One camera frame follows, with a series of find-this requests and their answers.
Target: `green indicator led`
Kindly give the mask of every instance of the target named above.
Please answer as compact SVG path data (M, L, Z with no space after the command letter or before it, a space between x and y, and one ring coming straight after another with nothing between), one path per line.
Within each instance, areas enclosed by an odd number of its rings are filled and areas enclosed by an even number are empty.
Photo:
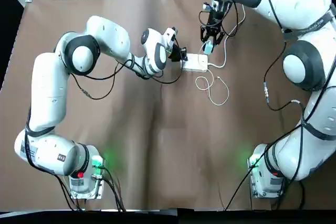
M103 159L101 156L93 156L92 157L92 166L94 167L93 174L101 175L101 167L103 166Z
M259 161L259 159L260 159L260 155L253 154L250 157L251 166L253 166L257 161Z

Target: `table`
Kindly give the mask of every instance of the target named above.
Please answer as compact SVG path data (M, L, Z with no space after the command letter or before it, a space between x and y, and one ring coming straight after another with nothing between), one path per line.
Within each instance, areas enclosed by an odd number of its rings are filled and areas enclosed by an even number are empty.
M204 1L209 0L33 0L26 6L0 93L1 211L67 209L55 178L34 170L14 153L14 140L27 118L35 57L51 52L64 32L84 30L92 15L124 27L136 55L144 54L140 38L146 28L164 32L172 26L179 30L180 46L197 53L198 12ZM111 95L101 101L88 99L69 79L67 116L56 132L98 148L121 180L127 209L220 209L217 186L226 205L246 174L246 158L255 146L273 141L298 122L295 106L277 113L265 104L262 78L282 48L281 32L250 9L246 15L236 37L228 40L225 68L214 70L230 88L224 106L212 105L196 88L199 73L184 73L177 83L163 86L124 69ZM229 13L223 25L229 30L234 24L235 14ZM223 47L216 47L209 60L221 63ZM110 75L115 65L102 55L92 76ZM169 62L163 79L171 80L178 73L179 64ZM78 80L95 96L105 94L111 84ZM272 68L267 82L274 106L289 99L307 101L309 94L286 79L281 62ZM223 86L215 83L213 99L225 95ZM333 156L304 180L306 208L336 208L335 162ZM248 184L243 183L230 209L249 209L248 192ZM300 191L293 187L285 206L297 207L299 197ZM90 200L87 206L115 209L111 191L106 187L103 200ZM253 208L269 209L269 201L255 199Z

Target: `charging cable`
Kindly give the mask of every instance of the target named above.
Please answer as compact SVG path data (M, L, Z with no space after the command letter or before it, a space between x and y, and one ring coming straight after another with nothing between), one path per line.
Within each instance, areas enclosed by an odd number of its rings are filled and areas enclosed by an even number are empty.
M239 21L238 25L240 25L242 22L244 22L244 20L246 18L246 13L245 13L244 6L241 5L241 7L243 8L244 16L243 16L242 20ZM237 27L237 25L231 30L231 32L229 32L229 36L234 32L234 30L236 29L236 27ZM226 42L227 42L227 39L229 38L229 36L226 36L226 38L224 40L224 63L221 66L217 66L215 64L208 63L208 66L213 66L215 68L223 68L225 66L225 63L226 63Z
M201 53L201 50L202 50L203 46L204 46L205 44L207 44L207 43L211 43L211 41L210 41L210 40L206 41L206 42L201 46L201 48L200 48L200 50L199 50L199 52L198 52L198 54L197 54L198 64L200 64L200 65L201 65L201 63L200 63L200 61L199 61L199 60L200 60L200 59L199 59L199 56L200 56L200 53ZM214 82L215 82L214 74L213 74L208 68L206 69L206 71L209 71L210 74L211 74L211 76L212 76L212 82L211 82L211 84L209 84L209 81L208 81L208 79L207 79L205 76L199 76L199 77L197 77L197 78L195 79L196 87L197 87L199 90L202 90L202 91L208 91L208 97L209 97L209 99L210 99L210 101L212 102L213 105L216 105L216 106L222 106L222 105L223 105L224 103L226 103L226 101L229 99L229 88L228 88L228 86L226 85L226 83L221 79L221 77L217 76L217 79L219 79L219 80L223 83L223 85L226 87L226 89L227 89L227 98L226 98L222 103L215 103L215 102L212 100L212 98L211 98L211 91L210 91L210 88L212 87L212 85L213 85ZM198 81L199 79L204 79L204 80L206 81L207 86L206 86L205 88L200 88L200 87L198 86L197 81Z

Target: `power strip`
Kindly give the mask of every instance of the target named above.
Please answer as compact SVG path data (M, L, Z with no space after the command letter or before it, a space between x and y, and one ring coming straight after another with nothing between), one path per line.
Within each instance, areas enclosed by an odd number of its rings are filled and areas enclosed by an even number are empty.
M208 55L187 54L188 61L183 60L184 71L205 73L208 70Z

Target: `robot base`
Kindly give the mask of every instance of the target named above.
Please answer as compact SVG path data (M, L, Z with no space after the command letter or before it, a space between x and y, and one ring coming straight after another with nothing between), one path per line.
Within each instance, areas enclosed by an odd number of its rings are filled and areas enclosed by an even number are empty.
M266 146L260 144L255 148L253 155L247 159L248 170L260 159ZM283 178L278 178L268 171L265 159L261 158L249 175L251 195L254 198L277 198L282 193L280 192L282 180Z
M83 173L83 178L69 176L70 193L73 199L101 199L103 196L104 180L103 171L93 165L105 166L105 160L99 155L98 150L87 145L89 151L89 164Z

